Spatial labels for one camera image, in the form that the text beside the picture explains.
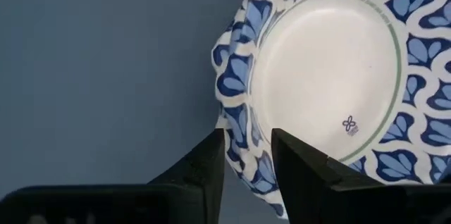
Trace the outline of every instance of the paper plate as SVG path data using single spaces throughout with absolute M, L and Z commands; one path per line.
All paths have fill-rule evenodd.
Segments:
M 384 183 L 451 166 L 451 0 L 244 0 L 212 51 L 226 156 L 286 217 L 282 128 Z

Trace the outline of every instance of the white center of plate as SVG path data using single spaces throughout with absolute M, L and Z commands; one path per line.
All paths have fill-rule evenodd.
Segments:
M 367 0 L 304 0 L 280 17 L 250 82 L 266 139 L 282 128 L 343 161 L 382 137 L 402 69 L 385 11 Z

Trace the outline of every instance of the printed logo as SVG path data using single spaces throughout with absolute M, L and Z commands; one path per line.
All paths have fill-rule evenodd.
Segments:
M 344 120 L 342 125 L 345 127 L 349 136 L 354 136 L 359 131 L 359 127 L 357 126 L 357 123 L 352 120 L 352 116 L 347 117 L 347 120 Z

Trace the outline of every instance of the blue leaf pattern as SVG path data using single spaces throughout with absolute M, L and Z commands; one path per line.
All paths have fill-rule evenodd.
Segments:
M 426 39 L 410 35 L 407 41 L 409 64 L 420 64 L 430 68 L 432 60 L 440 51 L 446 49 L 445 46 L 449 46 L 449 42 L 450 40 Z
M 228 49 L 229 46 L 223 44 L 220 44 L 213 49 L 212 55 L 215 65 L 220 66 L 225 60 L 227 60 Z
M 433 0 L 389 0 L 385 3 L 394 13 L 395 17 L 402 22 L 406 22 L 408 17 L 416 9 L 431 3 Z
M 258 147 L 259 141 L 262 140 L 262 138 L 253 108 L 250 108 L 250 114 L 252 123 L 252 143 L 254 143 L 254 146 Z
M 440 82 L 440 89 L 428 99 L 428 105 L 437 110 L 451 109 L 451 84 Z
M 246 121 L 247 121 L 247 108 L 245 104 L 235 108 L 224 108 L 225 116 L 232 128 L 233 136 L 237 145 L 242 148 L 247 148 L 247 142 L 245 140 L 246 135 Z
M 417 60 L 426 62 L 428 60 L 428 51 L 420 39 L 413 38 L 409 40 L 408 47 L 410 51 L 410 56 L 413 56 Z
M 362 173 L 362 174 L 366 174 L 365 171 L 365 162 L 366 162 L 366 157 L 362 157 L 359 160 L 355 161 L 354 163 L 351 163 L 349 165 L 350 168 L 352 168 L 353 170 Z
M 412 2 L 409 6 L 409 12 L 415 11 L 418 7 L 422 5 L 423 2 L 424 0 L 415 0 L 414 2 Z
M 239 77 L 241 83 L 243 85 L 247 85 L 247 76 L 249 75 L 249 68 L 247 64 L 238 58 L 231 59 L 230 64 L 234 74 Z
M 451 144 L 451 127 L 449 125 L 439 121 L 432 121 L 429 125 L 432 130 L 437 132 L 437 134 L 429 135 L 429 139 L 443 144 Z
M 429 118 L 428 127 L 421 135 L 423 142 L 435 147 L 442 147 L 451 144 L 451 120 L 439 120 L 437 118 Z
M 402 97 L 402 102 L 415 106 L 414 99 L 416 93 L 426 86 L 426 81 L 418 75 L 412 75 L 407 78 L 407 86 Z
M 250 64 L 252 64 L 252 56 L 231 54 L 225 71 L 216 81 L 219 92 L 227 97 L 246 92 Z
M 238 162 L 240 164 L 241 169 L 245 168 L 245 163 L 241 159 L 240 148 L 237 145 L 236 139 L 234 138 L 233 131 L 228 129 L 226 130 L 230 138 L 230 147 L 227 150 L 226 154 L 231 161 Z
M 450 21 L 445 19 L 444 17 L 432 16 L 429 18 L 429 23 L 436 27 L 442 27 L 450 24 Z
M 443 8 L 439 8 L 436 12 L 422 18 L 420 20 L 420 26 L 428 28 L 451 26 L 451 2 L 448 2 Z
M 229 54 L 235 53 L 237 50 L 238 41 L 240 40 L 240 33 L 242 29 L 236 29 L 232 31 L 232 35 L 230 36 L 230 48 Z
M 260 31 L 268 20 L 271 13 L 271 6 L 267 1 L 249 1 L 246 11 L 246 25 L 242 29 L 242 34 L 249 38 L 249 40 L 257 41 Z
M 414 165 L 417 162 L 417 158 L 413 153 L 407 150 L 373 152 L 376 155 L 379 164 L 376 172 L 384 180 L 394 182 L 406 179 L 421 182 L 414 171 Z
M 245 90 L 245 86 L 239 80 L 236 80 L 231 77 L 225 78 L 223 84 L 229 89 L 234 89 L 234 90 L 239 90 L 239 91 Z
M 269 183 L 275 184 L 276 177 L 273 171 L 273 165 L 271 163 L 269 155 L 264 151 L 259 159 L 259 172 L 261 176 Z
M 451 156 L 434 156 L 431 158 L 432 169 L 429 175 L 434 183 L 440 182 L 440 179 L 447 173 L 447 169 L 451 166 Z
M 393 8 L 395 12 L 400 15 L 406 15 L 409 10 L 410 0 L 393 0 Z
M 276 174 L 269 154 L 263 151 L 261 157 L 256 158 L 256 161 L 258 168 L 254 178 L 251 181 L 243 175 L 240 178 L 255 193 L 266 194 L 277 189 Z
M 269 204 L 275 211 L 278 216 L 283 215 L 283 206 L 281 204 Z
M 392 140 L 409 141 L 407 136 L 408 128 L 413 124 L 413 117 L 407 113 L 398 113 L 395 122 L 388 128 L 386 134 L 382 137 L 380 143 L 386 143 Z

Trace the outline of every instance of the blue wall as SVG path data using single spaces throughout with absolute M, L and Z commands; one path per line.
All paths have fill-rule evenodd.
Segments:
M 241 0 L 0 0 L 0 197 L 146 182 L 214 127 L 210 49 Z M 222 223 L 276 223 L 227 168 Z

